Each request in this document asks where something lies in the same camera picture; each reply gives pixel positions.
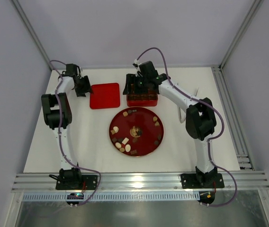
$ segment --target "white wall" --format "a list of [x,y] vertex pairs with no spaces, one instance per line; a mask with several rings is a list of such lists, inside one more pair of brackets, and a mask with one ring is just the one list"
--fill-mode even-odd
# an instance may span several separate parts
[[0,0],[0,226],[22,172],[50,74],[8,0]]
[[264,1],[224,70],[253,159],[269,179],[269,0]]
[[[253,0],[19,0],[50,58],[131,66],[157,46],[169,65],[219,64]],[[162,65],[161,56],[144,57]]]

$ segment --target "food item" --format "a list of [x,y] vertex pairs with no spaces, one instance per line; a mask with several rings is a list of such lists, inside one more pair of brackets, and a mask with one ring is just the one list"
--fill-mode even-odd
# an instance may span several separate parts
[[116,143],[116,148],[120,149],[122,147],[122,145],[120,143]]
[[136,151],[136,150],[132,150],[132,151],[130,151],[130,154],[131,155],[135,155],[135,154],[137,154],[138,152]]
[[130,151],[130,149],[131,149],[130,145],[129,145],[129,144],[127,144],[127,145],[125,146],[125,151],[126,151],[126,152],[129,152],[129,151]]
[[119,128],[115,126],[114,131],[115,131],[115,133],[117,133],[119,131]]
[[125,137],[125,139],[122,141],[122,143],[125,145],[129,141],[129,138]]

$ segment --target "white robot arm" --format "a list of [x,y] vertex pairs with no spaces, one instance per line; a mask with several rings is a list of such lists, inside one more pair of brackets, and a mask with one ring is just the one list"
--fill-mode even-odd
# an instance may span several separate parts
[[146,94],[152,90],[167,97],[186,112],[186,130],[194,139],[197,152],[196,175],[192,181],[198,182],[197,187],[212,184],[218,173],[209,159],[212,156],[212,143],[209,138],[212,137],[216,126],[215,114],[210,108],[211,100],[199,99],[181,89],[172,80],[168,80],[166,74],[159,75],[151,61],[142,64],[135,62],[134,66],[137,68],[137,73],[126,75],[123,94]]
[[[57,90],[58,97],[61,103],[62,111],[62,126],[60,127],[61,145],[67,159],[76,164],[76,158],[72,149],[72,143],[70,138],[70,123],[72,122],[72,112],[68,103],[67,96],[71,90],[75,90],[77,96],[85,96],[85,93],[92,92],[88,76],[82,77],[81,70],[77,65],[67,64],[66,71],[63,72],[62,78],[58,79],[58,83],[61,83]],[[50,94],[42,95],[42,109],[44,114],[44,121],[48,125],[55,135],[58,147],[60,148],[59,141],[59,122],[60,112],[56,108],[58,101],[55,97],[55,90]],[[67,163],[65,158],[61,157],[61,169],[69,170],[71,165]]]
[[[189,92],[183,90],[180,88],[176,83],[174,83],[175,87],[182,90],[186,94],[190,94]],[[183,96],[179,91],[177,91],[168,80],[163,81],[159,85],[159,93],[162,96],[167,97],[171,101],[173,101],[177,106],[179,106],[184,112],[187,111],[189,106],[198,104],[197,101],[193,101],[192,99],[189,99],[185,96]],[[208,173],[211,170],[213,170],[214,166],[211,164],[209,157],[208,157],[208,142],[207,139],[211,137],[211,135],[208,135],[204,138],[204,140],[200,139],[194,139],[195,145],[196,145],[196,152],[197,152],[197,168],[202,173]],[[212,143],[210,142],[210,152],[212,156]]]

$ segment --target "red tray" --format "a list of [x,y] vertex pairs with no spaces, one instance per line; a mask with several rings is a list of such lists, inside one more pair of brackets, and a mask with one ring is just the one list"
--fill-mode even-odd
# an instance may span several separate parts
[[91,86],[91,109],[117,108],[120,106],[120,87],[118,83],[95,84]]

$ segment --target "metal frame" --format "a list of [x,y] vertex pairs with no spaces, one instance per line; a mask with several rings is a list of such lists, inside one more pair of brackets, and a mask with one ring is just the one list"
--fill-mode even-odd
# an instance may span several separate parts
[[242,22],[238,32],[235,34],[231,45],[229,46],[225,56],[223,57],[222,63],[220,64],[220,69],[223,70],[226,64],[228,63],[232,53],[234,52],[235,48],[238,46],[239,42],[241,41],[242,37],[244,36],[245,32],[247,31],[249,25],[251,24],[254,16],[260,9],[264,0],[254,0],[252,3],[248,13],[246,14],[244,21]]
[[[51,69],[52,66],[49,64],[49,57],[22,9],[19,0],[10,0],[10,2],[16,9],[43,59]],[[241,171],[233,171],[232,174],[237,181],[239,190],[259,190],[262,205],[269,222],[269,183],[263,171],[253,171],[253,160],[251,159],[249,146],[245,139],[241,122],[239,121],[237,111],[233,105],[233,99],[224,78],[224,68],[248,29],[252,19],[259,10],[262,2],[263,0],[254,0],[230,47],[223,57],[222,63],[211,67],[233,139],[233,144],[237,152],[239,165],[242,169]],[[181,173],[104,173],[102,174],[98,192],[106,194],[152,192],[154,194],[164,195],[185,193],[186,190],[181,187],[180,174]],[[222,175],[225,182],[225,188],[218,190],[234,190],[234,184],[230,176],[227,173],[222,173]],[[55,191],[55,182],[48,177],[48,174],[18,174],[11,192],[14,193],[14,198],[6,222],[7,227],[15,225],[24,195],[29,195],[33,192],[48,195],[61,193]]]
[[[103,173],[98,190],[102,192],[184,192],[186,190],[182,189],[180,178],[183,173]],[[232,171],[232,174],[237,181],[238,190],[269,189],[269,183],[263,171]],[[222,172],[222,176],[225,188],[217,190],[234,190],[229,174]],[[56,182],[49,177],[49,174],[18,174],[12,192],[53,192],[55,184]]]
[[[25,192],[24,202],[70,202],[70,192]],[[92,192],[85,192],[82,201],[91,196]],[[192,201],[200,200],[198,191],[179,191],[179,192],[103,192],[97,191],[90,202],[142,202],[142,201]]]

